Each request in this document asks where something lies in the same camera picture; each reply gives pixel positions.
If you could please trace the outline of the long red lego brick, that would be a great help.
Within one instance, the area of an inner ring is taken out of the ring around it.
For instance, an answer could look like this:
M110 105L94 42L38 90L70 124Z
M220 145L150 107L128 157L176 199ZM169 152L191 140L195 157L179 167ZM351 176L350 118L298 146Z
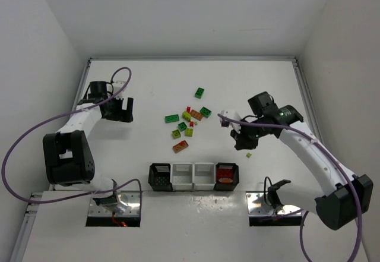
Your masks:
M220 168L217 170L217 180L220 178L232 178L233 179L233 169L225 169L225 168Z

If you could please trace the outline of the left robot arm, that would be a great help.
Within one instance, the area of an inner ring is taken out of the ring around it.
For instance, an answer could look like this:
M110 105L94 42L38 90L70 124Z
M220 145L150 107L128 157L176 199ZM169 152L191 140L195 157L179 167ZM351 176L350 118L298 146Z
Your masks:
M121 203L117 183L96 170L87 137L102 119L133 121L134 100L125 98L125 82L92 81L77 103L75 114L56 133L43 137L46 175L53 185L76 187L92 193L98 206L112 208Z

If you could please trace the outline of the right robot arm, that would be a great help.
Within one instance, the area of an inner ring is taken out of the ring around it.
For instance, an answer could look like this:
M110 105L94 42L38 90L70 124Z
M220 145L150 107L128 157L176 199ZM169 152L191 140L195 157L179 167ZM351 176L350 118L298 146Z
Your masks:
M291 105L278 107L273 97L262 92L248 100L254 121L247 121L235 111L224 111L220 120L231 126L236 150L253 150L260 138L274 135L309 169L319 183L308 190L283 179L269 186L265 199L273 208L291 204L315 213L332 230L368 211L373 182L367 175L357 176L338 163L315 137L303 116Z

